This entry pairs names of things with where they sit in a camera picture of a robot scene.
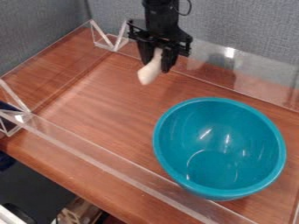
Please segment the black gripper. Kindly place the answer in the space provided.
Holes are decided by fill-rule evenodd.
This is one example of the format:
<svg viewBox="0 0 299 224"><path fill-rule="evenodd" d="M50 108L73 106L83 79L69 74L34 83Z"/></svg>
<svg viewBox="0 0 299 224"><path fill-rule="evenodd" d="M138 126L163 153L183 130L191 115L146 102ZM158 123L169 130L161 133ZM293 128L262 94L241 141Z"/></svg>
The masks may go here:
<svg viewBox="0 0 299 224"><path fill-rule="evenodd" d="M163 48L162 71L167 74L177 63L179 54L191 54L193 36L179 26L179 16L189 16L179 11L181 0L143 0L145 18L130 19L129 37L137 41L143 63L151 61L155 48Z"/></svg>

